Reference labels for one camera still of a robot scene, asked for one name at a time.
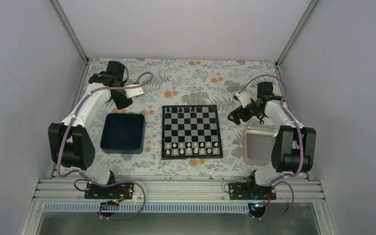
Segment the dark blue plastic tray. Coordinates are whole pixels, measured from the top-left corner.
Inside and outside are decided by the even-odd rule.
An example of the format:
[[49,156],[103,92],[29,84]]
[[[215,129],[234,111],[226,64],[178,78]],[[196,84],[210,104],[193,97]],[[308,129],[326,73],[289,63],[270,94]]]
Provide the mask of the dark blue plastic tray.
[[108,114],[100,141],[101,150],[108,154],[142,153],[145,125],[142,114]]

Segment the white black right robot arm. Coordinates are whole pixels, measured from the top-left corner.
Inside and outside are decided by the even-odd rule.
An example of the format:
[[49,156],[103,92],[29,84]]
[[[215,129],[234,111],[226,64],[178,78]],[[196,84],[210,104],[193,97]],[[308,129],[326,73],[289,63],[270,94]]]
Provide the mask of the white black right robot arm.
[[258,199],[264,194],[264,186],[275,186],[285,177],[296,177],[312,169],[316,131],[297,121],[284,98],[274,94],[272,82],[258,83],[256,99],[250,98],[243,90],[235,93],[234,99],[241,106],[228,115],[228,120],[239,125],[252,117],[259,120],[268,117],[277,130],[271,161],[256,170],[253,181],[245,187],[249,198]]

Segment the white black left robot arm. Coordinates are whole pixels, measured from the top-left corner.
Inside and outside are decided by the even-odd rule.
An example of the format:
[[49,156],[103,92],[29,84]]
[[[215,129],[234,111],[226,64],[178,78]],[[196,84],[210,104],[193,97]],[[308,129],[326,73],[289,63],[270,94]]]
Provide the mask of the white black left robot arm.
[[73,173],[97,185],[97,192],[111,198],[117,191],[113,173],[95,159],[90,128],[102,106],[113,100],[131,104],[123,89],[128,79],[124,64],[109,61],[105,71],[93,74],[83,96],[72,112],[60,123],[48,128],[52,161],[60,178]]

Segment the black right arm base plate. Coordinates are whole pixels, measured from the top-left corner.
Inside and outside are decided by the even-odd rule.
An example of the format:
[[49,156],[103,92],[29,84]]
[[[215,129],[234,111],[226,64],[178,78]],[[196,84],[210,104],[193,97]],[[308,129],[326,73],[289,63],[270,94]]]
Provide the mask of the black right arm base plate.
[[248,183],[228,183],[228,194],[231,200],[276,200],[276,191],[272,187],[249,185]]

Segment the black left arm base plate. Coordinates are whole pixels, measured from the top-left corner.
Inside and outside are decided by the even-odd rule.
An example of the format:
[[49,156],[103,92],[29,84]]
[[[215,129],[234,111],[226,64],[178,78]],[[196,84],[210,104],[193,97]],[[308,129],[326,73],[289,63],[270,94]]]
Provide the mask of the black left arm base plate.
[[101,187],[94,184],[87,184],[84,198],[106,200],[132,199],[133,191],[134,184],[128,182],[111,187]]

